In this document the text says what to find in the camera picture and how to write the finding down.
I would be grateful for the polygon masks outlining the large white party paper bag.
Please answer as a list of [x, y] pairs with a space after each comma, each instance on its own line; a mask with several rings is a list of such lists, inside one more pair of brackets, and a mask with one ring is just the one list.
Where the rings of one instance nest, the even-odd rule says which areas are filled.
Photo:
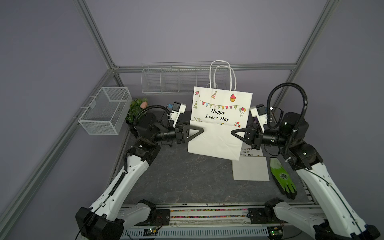
[[262, 150], [252, 149], [243, 143], [238, 161], [232, 161], [233, 179], [235, 181], [270, 180], [267, 158]]

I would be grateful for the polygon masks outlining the small white party paper bag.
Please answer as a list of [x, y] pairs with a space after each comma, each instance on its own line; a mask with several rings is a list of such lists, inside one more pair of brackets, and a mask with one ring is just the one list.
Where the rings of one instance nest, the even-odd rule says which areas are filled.
[[246, 127], [253, 95], [237, 90], [236, 74], [230, 63], [216, 60], [212, 63], [228, 65], [235, 77], [235, 86], [229, 90], [217, 88], [194, 88], [191, 126], [204, 132], [188, 143], [188, 152], [238, 161], [243, 142], [231, 135], [232, 130]]

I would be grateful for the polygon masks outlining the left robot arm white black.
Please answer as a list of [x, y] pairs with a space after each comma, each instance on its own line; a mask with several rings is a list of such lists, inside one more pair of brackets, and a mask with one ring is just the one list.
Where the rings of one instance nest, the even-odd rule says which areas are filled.
[[175, 140], [177, 144], [186, 144], [204, 132], [189, 122], [178, 124], [186, 107], [179, 102], [166, 107], [152, 105], [136, 115], [133, 125], [139, 136], [124, 153], [123, 167], [102, 195], [90, 207], [81, 207], [76, 213], [78, 236], [88, 240], [118, 240], [125, 228], [156, 222], [156, 205], [146, 200], [129, 208], [122, 217], [119, 213], [136, 182], [160, 152], [161, 142]]

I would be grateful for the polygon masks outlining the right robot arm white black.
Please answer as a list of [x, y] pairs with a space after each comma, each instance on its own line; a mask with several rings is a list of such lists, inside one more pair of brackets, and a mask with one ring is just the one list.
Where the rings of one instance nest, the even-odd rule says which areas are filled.
[[[281, 113], [278, 122], [272, 126], [271, 98], [283, 87], [297, 89], [303, 98], [303, 107], [299, 114]], [[305, 121], [308, 108], [305, 90], [295, 83], [280, 84], [270, 92], [266, 107], [267, 130], [262, 130], [262, 125], [258, 124], [233, 130], [231, 134], [253, 149], [258, 150], [262, 145], [279, 147], [285, 161], [305, 182], [326, 217], [316, 219], [279, 198], [265, 203], [266, 215], [276, 216], [277, 219], [295, 226], [315, 240], [378, 239], [381, 234], [377, 227], [366, 224], [353, 210], [329, 175], [318, 151], [304, 141], [309, 128], [309, 124]]]

